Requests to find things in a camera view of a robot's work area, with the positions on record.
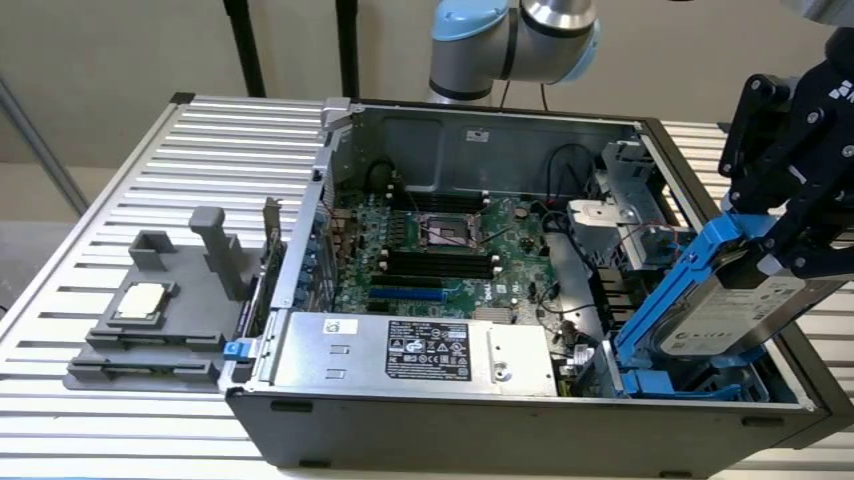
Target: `gray floor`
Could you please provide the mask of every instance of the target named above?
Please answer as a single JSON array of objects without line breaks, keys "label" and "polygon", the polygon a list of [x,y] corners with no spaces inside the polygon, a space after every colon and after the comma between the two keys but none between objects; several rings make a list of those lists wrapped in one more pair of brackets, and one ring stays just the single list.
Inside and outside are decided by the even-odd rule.
[{"label": "gray floor", "polygon": [[[71,167],[90,200],[115,169]],[[78,216],[39,165],[0,163],[0,305],[11,307],[71,231]]]},{"label": "gray floor", "polygon": [[12,306],[74,225],[0,221],[0,305]]}]

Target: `sticker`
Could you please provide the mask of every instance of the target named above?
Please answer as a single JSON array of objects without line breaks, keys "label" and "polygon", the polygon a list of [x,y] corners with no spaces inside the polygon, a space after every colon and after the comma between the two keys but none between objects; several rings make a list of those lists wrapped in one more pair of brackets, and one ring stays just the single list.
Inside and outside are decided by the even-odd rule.
[{"label": "sticker", "polygon": [[323,322],[323,333],[355,335],[359,330],[359,320],[355,318],[327,318]]},{"label": "sticker", "polygon": [[466,141],[486,143],[490,141],[490,132],[486,130],[466,130]]},{"label": "sticker", "polygon": [[719,288],[662,342],[670,355],[719,355],[804,289],[794,277],[772,277],[753,290]]},{"label": "sticker", "polygon": [[386,375],[405,380],[470,382],[469,325],[389,322]]}]

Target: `motherboard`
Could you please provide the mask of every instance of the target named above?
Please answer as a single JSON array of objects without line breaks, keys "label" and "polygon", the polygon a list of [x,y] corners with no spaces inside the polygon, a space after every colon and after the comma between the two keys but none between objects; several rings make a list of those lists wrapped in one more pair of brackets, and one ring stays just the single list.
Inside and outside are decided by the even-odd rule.
[{"label": "motherboard", "polygon": [[343,196],[334,212],[335,311],[559,323],[542,203],[522,196]]}]

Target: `pci slot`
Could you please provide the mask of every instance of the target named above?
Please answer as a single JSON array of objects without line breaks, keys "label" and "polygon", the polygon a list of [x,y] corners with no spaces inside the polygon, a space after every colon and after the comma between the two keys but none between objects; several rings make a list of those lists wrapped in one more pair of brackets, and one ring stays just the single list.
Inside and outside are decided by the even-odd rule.
[{"label": "pci slot", "polygon": [[374,275],[371,285],[387,287],[442,288],[442,279],[430,277],[401,277],[398,275]]}]

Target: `blue latch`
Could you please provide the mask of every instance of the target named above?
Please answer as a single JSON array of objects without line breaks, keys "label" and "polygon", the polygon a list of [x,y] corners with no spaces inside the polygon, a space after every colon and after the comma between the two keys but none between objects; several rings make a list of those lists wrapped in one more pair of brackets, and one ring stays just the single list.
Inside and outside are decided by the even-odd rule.
[{"label": "blue latch", "polygon": [[250,359],[250,349],[252,345],[246,342],[228,342],[223,349],[223,357],[226,360],[246,362]]}]

